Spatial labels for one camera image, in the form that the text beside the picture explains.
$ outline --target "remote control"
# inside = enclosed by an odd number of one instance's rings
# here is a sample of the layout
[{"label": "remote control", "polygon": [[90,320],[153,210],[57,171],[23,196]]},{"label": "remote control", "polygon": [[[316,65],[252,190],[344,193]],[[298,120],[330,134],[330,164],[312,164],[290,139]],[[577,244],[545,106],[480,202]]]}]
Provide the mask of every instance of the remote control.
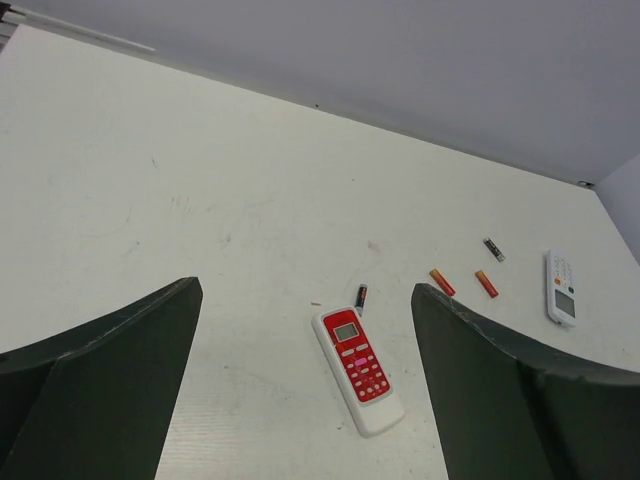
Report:
[{"label": "remote control", "polygon": [[551,320],[575,327],[575,287],[571,263],[557,250],[547,252],[547,310]]},{"label": "remote control", "polygon": [[371,437],[398,423],[404,410],[356,310],[333,310],[311,323],[360,434]]}]

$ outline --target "orange battery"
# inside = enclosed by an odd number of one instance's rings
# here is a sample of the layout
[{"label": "orange battery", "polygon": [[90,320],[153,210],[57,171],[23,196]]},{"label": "orange battery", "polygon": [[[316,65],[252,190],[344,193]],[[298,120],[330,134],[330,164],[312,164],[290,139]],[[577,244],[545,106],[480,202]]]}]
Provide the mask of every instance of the orange battery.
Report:
[{"label": "orange battery", "polygon": [[453,287],[449,285],[449,282],[447,282],[446,278],[444,278],[437,269],[434,268],[433,270],[431,270],[429,272],[429,275],[431,275],[431,278],[436,281],[436,283],[440,286],[444,293],[446,293],[450,297],[453,297],[456,294],[456,291],[453,289]]},{"label": "orange battery", "polygon": [[487,275],[482,270],[478,270],[476,272],[476,278],[482,284],[491,298],[496,298],[498,295],[500,295],[496,290],[496,287],[494,287],[493,284],[489,281],[489,277],[487,277]]}]

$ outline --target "white table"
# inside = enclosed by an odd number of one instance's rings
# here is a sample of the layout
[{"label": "white table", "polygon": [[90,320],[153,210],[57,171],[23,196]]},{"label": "white table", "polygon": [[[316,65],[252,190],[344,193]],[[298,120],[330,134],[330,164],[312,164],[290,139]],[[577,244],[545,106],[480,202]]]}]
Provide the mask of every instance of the white table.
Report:
[{"label": "white table", "polygon": [[[158,479],[446,478],[409,304],[434,267],[477,312],[640,370],[640,268],[593,192],[28,27],[0,55],[0,200],[0,351],[200,277]],[[368,440],[310,326],[360,282],[407,411]]]}]

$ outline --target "white surface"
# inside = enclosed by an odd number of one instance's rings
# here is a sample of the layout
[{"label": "white surface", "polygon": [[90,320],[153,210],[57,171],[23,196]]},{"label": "white surface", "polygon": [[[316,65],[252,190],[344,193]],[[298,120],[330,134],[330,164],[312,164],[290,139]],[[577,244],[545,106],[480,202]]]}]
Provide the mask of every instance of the white surface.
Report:
[{"label": "white surface", "polygon": [[[409,303],[434,267],[470,308],[640,370],[640,267],[593,192],[24,26],[0,201],[0,351],[200,277],[159,480],[445,478]],[[585,266],[570,332],[545,317],[550,247]],[[310,322],[361,282],[407,412],[372,439]]]},{"label": "white surface", "polygon": [[[547,309],[549,316],[554,322],[562,325],[563,327],[571,328],[580,325],[579,317],[572,317],[567,312],[558,307],[556,303],[556,290],[565,295],[574,303],[576,299],[575,295],[569,291],[569,287],[574,290],[580,290],[573,282],[573,264],[569,262],[569,259],[563,253],[557,250],[549,250],[547,252]],[[559,278],[562,282],[561,285],[555,284],[555,279]]]},{"label": "white surface", "polygon": [[640,2],[19,0],[232,84],[597,182],[640,153]]},{"label": "white surface", "polygon": [[640,155],[598,183],[596,192],[640,262]]},{"label": "white surface", "polygon": [[[358,312],[353,307],[346,307],[353,310],[354,314],[357,316]],[[400,399],[398,398],[398,393],[393,388],[392,382],[389,380],[390,389],[389,391],[381,397],[378,397],[366,405],[363,405],[358,397],[356,396],[356,392],[353,389],[353,385],[351,385],[351,381],[347,376],[347,372],[342,365],[342,360],[338,356],[335,347],[333,346],[333,341],[329,336],[329,332],[324,325],[323,320],[334,313],[345,310],[345,308],[339,308],[336,310],[332,310],[330,312],[325,312],[322,314],[314,315],[311,324],[313,325],[313,329],[316,332],[316,337],[318,337],[318,341],[322,346],[322,350],[324,351],[325,357],[329,362],[329,366],[333,371],[333,375],[338,382],[338,386],[342,391],[342,396],[347,403],[347,407],[351,412],[351,416],[353,418],[358,431],[365,437],[372,437],[373,435],[378,435],[389,428],[393,427],[404,417],[404,410],[402,409],[402,404],[400,403]],[[360,319],[360,324],[362,329],[364,330],[364,324],[362,319]],[[369,341],[369,346],[373,350],[374,358],[378,358],[378,349],[376,347],[376,342],[371,340],[371,335],[365,332],[367,336],[367,340]],[[390,379],[389,372],[384,368],[382,362],[378,361],[378,365],[380,366],[380,371],[384,374],[383,378]]]}]

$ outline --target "scratch mark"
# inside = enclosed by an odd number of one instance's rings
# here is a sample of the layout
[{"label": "scratch mark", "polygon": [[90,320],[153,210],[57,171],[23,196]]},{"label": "scratch mark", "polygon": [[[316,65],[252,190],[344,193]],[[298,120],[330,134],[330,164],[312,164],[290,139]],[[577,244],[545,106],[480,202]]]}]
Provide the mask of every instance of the scratch mark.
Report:
[{"label": "scratch mark", "polygon": [[122,257],[128,257],[136,248],[138,248],[140,246],[140,242],[136,240],[135,245],[133,245],[129,250],[127,250],[126,252],[124,252],[124,254],[122,255]]},{"label": "scratch mark", "polygon": [[264,207],[265,205],[272,203],[275,201],[275,195],[270,195],[266,200],[261,200],[259,202],[252,202],[245,205],[245,209],[254,208],[254,207]]},{"label": "scratch mark", "polygon": [[296,390],[291,390],[287,387],[285,387],[283,384],[278,383],[276,381],[273,381],[267,377],[263,377],[262,375],[259,375],[257,373],[253,373],[250,372],[249,370],[245,370],[244,368],[238,368],[236,370],[239,373],[244,373],[250,377],[255,378],[256,380],[258,380],[259,382],[266,384],[267,386],[269,386],[270,388],[273,389],[274,392],[277,392],[279,394],[282,395],[289,395],[291,397],[305,397],[305,398],[311,398],[314,400],[318,400],[318,397],[316,395],[309,395],[307,393],[302,393],[302,392],[298,392]]},{"label": "scratch mark", "polygon": [[83,236],[84,237],[91,237],[91,238],[100,238],[100,237],[108,237],[110,235],[118,233],[120,230],[122,230],[124,227],[126,227],[127,224],[129,223],[129,221],[131,220],[131,212],[132,211],[133,211],[133,205],[129,205],[129,213],[127,214],[127,219],[124,221],[124,223],[122,225],[120,225],[118,228],[116,228],[112,232],[100,233],[98,235],[83,235]]},{"label": "scratch mark", "polygon": [[359,273],[360,273],[360,267],[358,267],[356,269],[356,271],[353,272],[353,275],[351,275],[351,277],[349,277],[349,280],[347,280],[347,283],[344,286],[344,290],[342,291],[342,295],[344,295],[347,292],[347,289],[349,288],[349,285],[351,285],[351,282],[353,282],[353,279],[356,278],[356,275],[358,275]]},{"label": "scratch mark", "polygon": [[187,201],[185,202],[184,206],[182,207],[182,218],[187,218],[189,216],[189,213],[191,212],[191,206],[189,205],[189,200],[190,198],[187,197]]}]

